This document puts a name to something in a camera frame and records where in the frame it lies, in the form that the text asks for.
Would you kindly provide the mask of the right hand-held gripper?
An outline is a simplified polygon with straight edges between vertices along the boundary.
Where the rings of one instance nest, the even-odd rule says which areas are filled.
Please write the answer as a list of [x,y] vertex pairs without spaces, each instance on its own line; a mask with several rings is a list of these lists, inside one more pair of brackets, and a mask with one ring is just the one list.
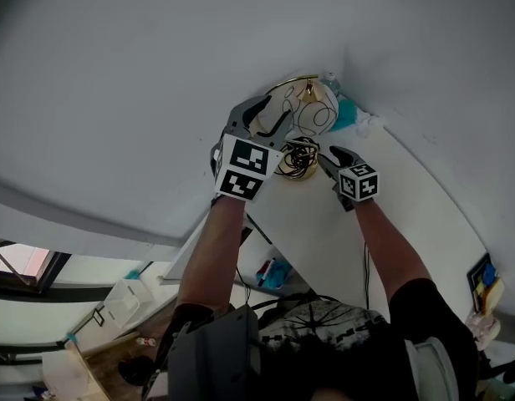
[[333,191],[345,212],[352,211],[354,203],[374,199],[379,194],[379,173],[364,163],[363,158],[340,146],[331,145],[329,151],[343,169],[323,154],[318,154],[317,160],[325,174],[336,182]]

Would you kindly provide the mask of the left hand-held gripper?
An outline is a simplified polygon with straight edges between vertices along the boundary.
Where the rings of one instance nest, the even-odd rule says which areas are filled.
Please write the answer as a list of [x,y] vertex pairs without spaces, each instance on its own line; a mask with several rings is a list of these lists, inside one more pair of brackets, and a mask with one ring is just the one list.
[[249,131],[250,124],[271,98],[268,94],[254,96],[230,111],[227,126],[212,152],[214,191],[218,195],[252,202],[277,169],[283,158],[280,149],[291,130],[292,111],[283,112],[268,133],[252,136]]

